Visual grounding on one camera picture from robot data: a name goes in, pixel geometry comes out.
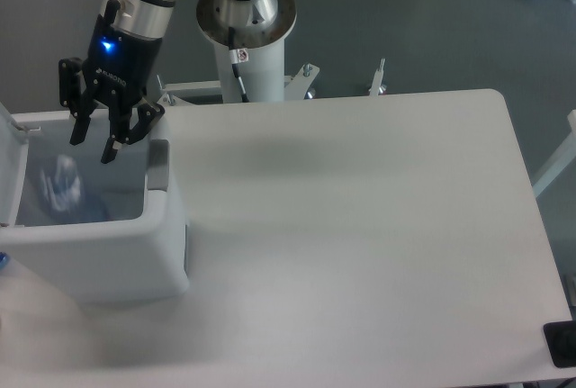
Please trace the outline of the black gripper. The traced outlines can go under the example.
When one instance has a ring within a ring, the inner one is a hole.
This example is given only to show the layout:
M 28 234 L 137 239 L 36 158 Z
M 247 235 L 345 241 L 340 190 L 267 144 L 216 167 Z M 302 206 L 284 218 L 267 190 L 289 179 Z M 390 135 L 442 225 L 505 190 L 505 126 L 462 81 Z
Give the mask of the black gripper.
M 80 58 L 58 62 L 59 102 L 74 119 L 70 144 L 85 141 L 94 100 L 107 106 L 110 122 L 103 164 L 114 161 L 122 146 L 135 144 L 151 132 L 165 108 L 143 96 L 161 45 L 161 39 L 132 36 L 97 17 L 84 62 Z

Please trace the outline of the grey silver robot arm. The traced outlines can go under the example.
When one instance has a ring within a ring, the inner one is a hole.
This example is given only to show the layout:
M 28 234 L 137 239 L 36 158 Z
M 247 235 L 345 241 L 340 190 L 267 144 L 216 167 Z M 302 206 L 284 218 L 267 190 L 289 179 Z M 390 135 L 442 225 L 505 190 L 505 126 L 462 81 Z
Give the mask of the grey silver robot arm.
M 87 135 L 92 114 L 106 108 L 103 163 L 143 140 L 164 115 L 147 83 L 177 0 L 103 0 L 84 59 L 58 64 L 59 101 L 74 126 L 72 145 Z M 200 31 L 214 47 L 225 103 L 276 103 L 285 98 L 284 44 L 296 22 L 294 0 L 199 0 Z

